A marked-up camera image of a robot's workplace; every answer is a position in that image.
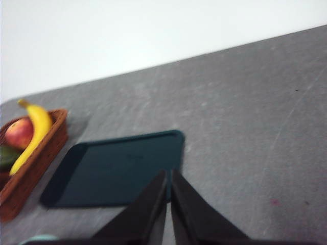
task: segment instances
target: avocado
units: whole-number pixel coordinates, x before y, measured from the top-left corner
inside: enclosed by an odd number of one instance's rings
[[[16,159],[20,156],[20,151],[10,146],[0,146],[0,171],[9,171]]]

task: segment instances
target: banana stem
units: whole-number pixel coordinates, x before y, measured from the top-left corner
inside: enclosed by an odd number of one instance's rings
[[[27,106],[29,106],[31,103],[29,103],[27,100],[25,99],[20,99],[17,102],[21,107],[26,108]]]

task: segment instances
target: wicker basket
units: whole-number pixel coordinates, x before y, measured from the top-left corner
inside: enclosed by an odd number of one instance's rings
[[[9,176],[9,173],[0,174],[0,218],[2,222],[12,220],[19,214],[31,191],[68,139],[67,110],[57,109],[49,111],[49,114],[53,118],[54,124],[26,162],[13,176]],[[1,145],[6,143],[5,132],[8,127],[15,121],[26,117],[16,118],[1,128]]]

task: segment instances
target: white wall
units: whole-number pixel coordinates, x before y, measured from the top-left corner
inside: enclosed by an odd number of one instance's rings
[[[326,0],[2,0],[2,102],[327,24]]]

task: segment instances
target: table surface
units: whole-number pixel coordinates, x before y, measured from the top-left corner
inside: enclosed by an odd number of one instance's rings
[[[28,96],[67,108],[69,140],[2,244],[90,237],[123,207],[46,210],[38,200],[77,142],[169,129],[185,178],[252,238],[327,241],[327,26]],[[23,115],[1,106],[1,124]],[[168,207],[163,244],[173,244]]]

